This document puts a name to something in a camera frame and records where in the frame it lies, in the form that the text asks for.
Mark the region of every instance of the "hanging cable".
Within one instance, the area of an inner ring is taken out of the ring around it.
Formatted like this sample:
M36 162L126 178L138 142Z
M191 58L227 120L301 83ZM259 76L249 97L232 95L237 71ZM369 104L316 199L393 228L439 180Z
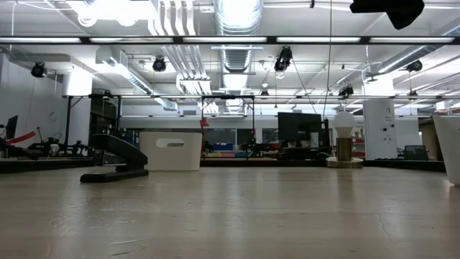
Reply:
M332 0L331 0L331 10L329 14L329 58L328 58L328 80L326 83L326 99L324 100L324 108L323 108L323 119L326 117L326 105L328 103L328 95L329 95L329 80L331 79L331 50L332 50Z
M315 106L314 106L313 103L311 102L310 95L308 95L307 88L306 88L305 85L303 84L302 78L300 77L299 70L297 69L297 65L295 64L295 61L294 61L294 57L293 57L291 60L293 61L294 68L295 68L295 72L297 72L297 76L299 77L300 84L302 84L303 90L305 91L305 95L307 96L308 101L310 102L310 105L311 105L311 107L313 108L315 114L318 114L318 112L316 112Z
M30 6L30 7L34 7L34 8L37 8L37 9L41 9L41 10L47 10L47 11L72 11L73 10L73 8L64 8L64 9L46 8L46 7L36 6L36 5L33 5L33 4L24 3L24 2L17 2L17 3L27 5L27 6Z

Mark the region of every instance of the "wire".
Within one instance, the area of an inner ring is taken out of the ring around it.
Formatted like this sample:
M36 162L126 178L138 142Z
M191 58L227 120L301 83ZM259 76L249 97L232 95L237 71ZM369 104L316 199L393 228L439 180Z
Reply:
M72 11L73 10L73 8L64 8L64 9L46 8L46 7L36 6L36 5L33 5L33 4L24 3L24 2L19 2L18 4L23 4L23 5L34 7L34 8L37 8L37 9L48 10L48 11Z
M310 105L313 108L315 114L318 114L318 112L316 112L315 106L311 102L310 95L308 95L307 88L305 87L305 85L303 85L303 81L302 81L302 78L300 77L299 70L297 69L297 65L295 64L294 57L292 58L292 60L293 60L295 72L297 72L297 76L299 77L299 80L300 80L300 83L302 84L303 90L305 90L305 95L307 96L308 101L310 102Z
M323 108L323 119L326 118L326 105L328 103L329 95L329 80L331 79L331 50L332 50L332 0L331 0L331 10L329 15L329 58L328 58L328 80L326 83L326 99L324 100Z
M34 92L35 92L36 82L37 82L37 78L34 77L34 86L32 87L32 94L30 95L29 108L27 110L26 130L27 130L27 123L29 122L30 110L32 109L32 100L34 99Z

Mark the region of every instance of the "computer monitor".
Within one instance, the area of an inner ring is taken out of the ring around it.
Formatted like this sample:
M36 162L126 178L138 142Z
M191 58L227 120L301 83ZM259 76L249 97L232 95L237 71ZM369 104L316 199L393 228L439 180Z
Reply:
M310 140L311 133L322 133L321 115L278 112L278 139L280 141Z
M8 120L8 124L6 125L6 139L7 140L14 139L14 136L16 134L16 126L17 126L17 115L9 118Z

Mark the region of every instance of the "security camera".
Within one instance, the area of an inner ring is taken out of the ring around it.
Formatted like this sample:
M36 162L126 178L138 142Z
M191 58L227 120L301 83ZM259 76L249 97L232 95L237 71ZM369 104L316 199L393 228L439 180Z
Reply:
M153 63L153 70L157 72L163 72L166 70L165 57L157 56L155 62Z
M47 70L45 68L45 62L36 62L32 70L30 71L33 77L35 78L44 78L47 75Z

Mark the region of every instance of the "white pillar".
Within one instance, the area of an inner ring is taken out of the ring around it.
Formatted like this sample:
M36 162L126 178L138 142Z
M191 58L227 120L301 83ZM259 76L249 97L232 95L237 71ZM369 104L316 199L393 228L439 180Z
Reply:
M394 96L391 75L378 76L377 81L366 82L367 96ZM392 99L364 101L366 159L397 158L395 102Z
M69 96L87 96L93 88L93 77L90 73L75 69L71 74L64 75L64 94ZM70 111L70 126L68 144L73 145L77 140L84 144L89 141L89 123L91 99L74 97Z

